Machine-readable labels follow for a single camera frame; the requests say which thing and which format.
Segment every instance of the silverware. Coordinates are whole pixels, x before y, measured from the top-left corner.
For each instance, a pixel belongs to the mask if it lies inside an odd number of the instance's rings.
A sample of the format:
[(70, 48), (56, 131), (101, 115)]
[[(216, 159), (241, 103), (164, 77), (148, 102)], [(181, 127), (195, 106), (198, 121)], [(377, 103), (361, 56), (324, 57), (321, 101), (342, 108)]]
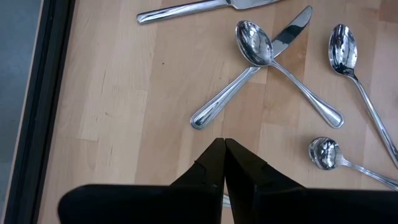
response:
[(140, 24), (171, 19), (178, 16), (186, 16), (196, 12), (209, 11), (221, 7), (233, 6), (235, 9), (249, 9), (252, 7), (263, 6), (280, 0), (207, 0), (199, 1), (180, 6), (168, 7), (137, 15), (137, 22)]
[[(274, 56), (282, 53), (310, 22), (312, 7), (307, 6), (280, 34), (272, 41)], [(213, 99), (200, 108), (191, 118), (195, 129), (205, 128), (232, 99), (239, 89), (258, 71), (260, 67), (249, 67)]]
[(348, 166), (354, 168), (376, 180), (382, 182), (386, 186), (398, 191), (398, 180), (393, 180), (373, 171), (367, 170), (359, 165), (347, 161), (343, 157), (337, 142), (330, 138), (320, 137), (313, 140), (308, 147), (312, 162), (322, 170), (332, 170), (339, 166)]
[(241, 21), (236, 27), (236, 39), (242, 54), (258, 67), (273, 66), (283, 72), (307, 97), (322, 118), (332, 127), (339, 128), (344, 123), (343, 115), (312, 93), (286, 68), (279, 65), (273, 56), (272, 43), (267, 34), (255, 23)]
[(380, 137), (383, 140), (384, 145), (388, 149), (394, 164), (398, 167), (398, 151), (390, 135), (384, 127), (379, 115), (376, 112), (371, 100), (365, 92), (361, 82), (355, 76), (354, 67), (358, 51), (356, 48), (356, 42), (354, 35), (351, 33), (348, 27), (343, 24), (337, 25), (330, 36), (329, 41), (329, 61), (331, 67), (340, 75), (350, 78), (354, 81), (356, 87), (361, 93), (366, 106), (368, 107), (369, 113), (374, 121), (374, 124), (379, 131)]

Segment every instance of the spoon bowl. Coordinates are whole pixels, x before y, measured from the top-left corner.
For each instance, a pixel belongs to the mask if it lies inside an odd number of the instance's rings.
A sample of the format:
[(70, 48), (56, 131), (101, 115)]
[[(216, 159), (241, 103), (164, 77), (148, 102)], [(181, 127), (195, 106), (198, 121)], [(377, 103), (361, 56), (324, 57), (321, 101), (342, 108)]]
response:
[(272, 42), (268, 35), (255, 23), (240, 21), (235, 28), (235, 37), (239, 50), (253, 65), (270, 65), (274, 58)]
[(343, 154), (337, 142), (320, 137), (311, 142), (308, 152), (312, 162), (322, 170), (332, 170), (341, 166)]
[(329, 61), (331, 67), (341, 75), (353, 76), (358, 58), (358, 50), (350, 29), (338, 24), (332, 31), (329, 40)]

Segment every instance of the butter knife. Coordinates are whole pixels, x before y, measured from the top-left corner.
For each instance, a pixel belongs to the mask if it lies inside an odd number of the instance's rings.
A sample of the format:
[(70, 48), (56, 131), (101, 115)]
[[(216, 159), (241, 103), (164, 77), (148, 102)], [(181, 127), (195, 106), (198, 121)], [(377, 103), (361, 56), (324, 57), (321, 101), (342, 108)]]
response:
[(249, 9), (252, 7), (263, 6), (280, 0), (206, 0), (180, 6), (168, 7), (149, 12), (143, 12), (137, 15), (137, 22), (145, 24), (149, 22), (161, 21), (178, 16), (209, 11), (221, 7), (233, 6), (235, 9)]
[[(307, 6), (280, 34), (272, 44), (274, 57), (282, 53), (293, 40), (304, 30), (310, 22), (312, 7)], [(247, 68), (238, 78), (231, 82), (224, 90), (200, 108), (192, 117), (191, 125), (195, 129), (203, 129), (218, 115), (224, 106), (232, 99), (239, 89), (258, 71), (260, 67)]]

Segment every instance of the light wood grain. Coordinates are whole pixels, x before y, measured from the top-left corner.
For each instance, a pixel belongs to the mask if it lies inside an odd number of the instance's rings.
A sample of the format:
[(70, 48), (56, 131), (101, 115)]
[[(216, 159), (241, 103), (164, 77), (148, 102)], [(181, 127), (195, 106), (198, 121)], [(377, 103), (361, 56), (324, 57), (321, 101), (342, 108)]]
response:
[[(312, 139), (337, 140), (347, 159), (398, 179), (354, 85), (331, 70), (330, 32), (344, 23), (358, 42), (356, 73), (398, 143), (398, 20), (394, 0), (285, 0), (139, 26), (136, 14), (184, 0), (77, 1), (58, 103), (39, 223), (57, 223), (60, 197), (89, 183), (170, 184), (217, 137), (234, 138), (306, 187), (387, 188), (342, 167), (318, 170)], [(310, 25), (277, 59), (345, 116), (330, 128), (298, 89), (262, 68), (204, 130), (191, 115), (249, 63), (234, 28), (240, 20), (278, 34), (305, 6)], [(223, 223), (232, 223), (231, 211)]]

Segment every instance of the spoon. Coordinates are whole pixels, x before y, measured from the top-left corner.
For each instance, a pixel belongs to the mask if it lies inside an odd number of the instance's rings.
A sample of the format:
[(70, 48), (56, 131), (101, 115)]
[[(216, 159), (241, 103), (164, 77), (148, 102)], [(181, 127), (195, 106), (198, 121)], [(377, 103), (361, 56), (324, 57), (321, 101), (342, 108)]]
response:
[(329, 61), (331, 67), (340, 75), (344, 75), (345, 77), (350, 78), (354, 81), (356, 87), (361, 93), (366, 106), (368, 107), (369, 113), (372, 116), (374, 124), (377, 127), (377, 130), (380, 134), (380, 137), (388, 149), (394, 164), (398, 168), (398, 151), (395, 147), (394, 143), (379, 115), (376, 112), (376, 109), (373, 107), (371, 100), (365, 92), (361, 82), (359, 82), (358, 78), (355, 76), (354, 67), (356, 63), (356, 59), (358, 56), (356, 42), (354, 39), (354, 35), (351, 33), (348, 27), (343, 24), (337, 25), (330, 36), (329, 41)]
[(312, 93), (293, 74), (274, 60), (272, 42), (257, 24), (250, 21), (239, 22), (236, 26), (236, 41), (244, 57), (253, 65), (257, 67), (271, 65), (283, 72), (332, 128), (340, 128), (343, 125), (344, 117), (338, 110)]
[[(308, 25), (312, 17), (312, 7), (307, 6), (285, 29), (283, 29), (272, 40), (274, 45), (274, 56), (278, 56), (300, 35)], [(228, 104), (232, 97), (237, 94), (241, 87), (261, 68), (251, 65), (240, 76), (236, 77), (228, 86), (222, 89), (216, 96), (203, 105), (192, 117), (191, 125), (195, 129), (207, 127)]]
[(330, 138), (320, 137), (313, 140), (308, 147), (312, 162), (321, 170), (332, 170), (339, 166), (348, 166), (354, 168), (376, 180), (382, 182), (386, 186), (398, 191), (398, 180), (393, 180), (373, 171), (367, 170), (359, 165), (347, 161), (343, 157), (337, 142)]

